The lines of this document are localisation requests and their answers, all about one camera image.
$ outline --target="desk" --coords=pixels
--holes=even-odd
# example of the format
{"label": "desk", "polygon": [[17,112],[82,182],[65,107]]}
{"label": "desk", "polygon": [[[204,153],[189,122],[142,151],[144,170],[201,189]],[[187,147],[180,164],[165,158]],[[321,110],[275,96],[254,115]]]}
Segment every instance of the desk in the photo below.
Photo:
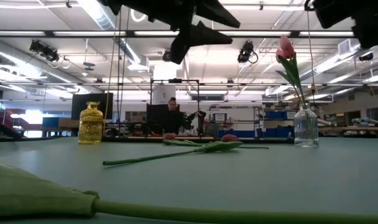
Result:
{"label": "desk", "polygon": [[[103,167],[187,147],[156,143],[84,146],[77,138],[0,142],[0,161],[101,198],[148,205],[378,215],[378,139],[321,138],[320,148],[266,149],[177,156]],[[13,224],[175,223],[97,214],[93,219],[9,220]]]}

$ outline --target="gold vase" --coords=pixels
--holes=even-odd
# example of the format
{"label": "gold vase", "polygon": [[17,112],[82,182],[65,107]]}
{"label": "gold vase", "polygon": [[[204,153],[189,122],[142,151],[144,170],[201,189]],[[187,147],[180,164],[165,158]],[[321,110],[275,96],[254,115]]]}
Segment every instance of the gold vase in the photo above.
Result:
{"label": "gold vase", "polygon": [[98,110],[99,102],[87,102],[87,109],[80,113],[79,144],[99,144],[103,132],[103,113]]}

